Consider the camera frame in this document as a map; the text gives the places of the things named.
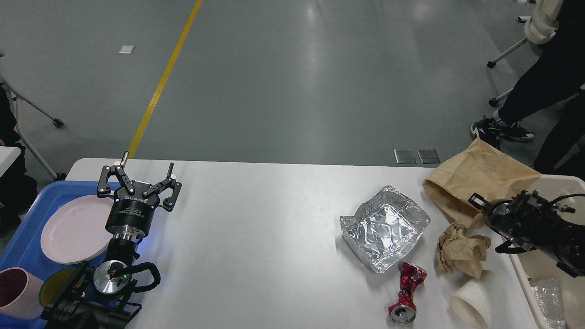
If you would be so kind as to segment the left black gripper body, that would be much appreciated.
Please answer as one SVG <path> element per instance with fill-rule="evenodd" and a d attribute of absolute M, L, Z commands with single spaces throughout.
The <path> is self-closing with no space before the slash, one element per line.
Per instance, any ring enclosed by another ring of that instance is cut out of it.
<path fill-rule="evenodd" d="M 121 233 L 123 227 L 137 233 L 137 238 L 149 235 L 155 208 L 160 204 L 157 194 L 144 196 L 144 192 L 152 185 L 141 181 L 132 181 L 134 193 L 130 194 L 121 186 L 114 191 L 114 203 L 108 215 L 105 229 L 111 233 Z"/>

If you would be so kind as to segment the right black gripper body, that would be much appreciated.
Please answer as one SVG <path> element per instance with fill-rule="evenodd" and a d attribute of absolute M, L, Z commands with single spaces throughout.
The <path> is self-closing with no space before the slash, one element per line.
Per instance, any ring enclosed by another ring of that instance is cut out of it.
<path fill-rule="evenodd" d="M 484 209 L 485 225 L 501 236 L 513 236 L 520 224 L 512 201 L 497 201 Z"/>

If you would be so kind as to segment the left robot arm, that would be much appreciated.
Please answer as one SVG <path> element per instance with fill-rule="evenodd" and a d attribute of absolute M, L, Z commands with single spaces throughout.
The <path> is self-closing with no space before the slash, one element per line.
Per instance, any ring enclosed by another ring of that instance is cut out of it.
<path fill-rule="evenodd" d="M 102 167 L 96 195 L 113 201 L 105 230 L 112 235 L 98 266 L 82 261 L 44 307 L 48 329 L 124 329 L 142 310 L 133 294 L 155 289 L 161 282 L 152 262 L 135 264 L 137 247 L 149 235 L 157 208 L 173 211 L 182 184 L 170 163 L 166 177 L 155 184 L 132 180 L 125 172 L 129 152 L 118 164 Z"/>

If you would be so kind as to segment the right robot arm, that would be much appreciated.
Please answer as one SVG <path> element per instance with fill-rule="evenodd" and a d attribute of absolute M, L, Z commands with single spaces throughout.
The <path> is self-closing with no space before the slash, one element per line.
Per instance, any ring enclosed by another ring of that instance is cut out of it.
<path fill-rule="evenodd" d="M 536 190 L 522 190 L 512 199 L 489 202 L 474 192 L 468 203 L 481 212 L 489 229 L 504 238 L 495 248 L 498 254 L 518 255 L 539 250 L 571 277 L 583 277 L 585 228 L 560 216 L 561 212 L 576 212 L 560 201 L 577 196 L 584 194 L 561 195 L 550 201 Z"/>

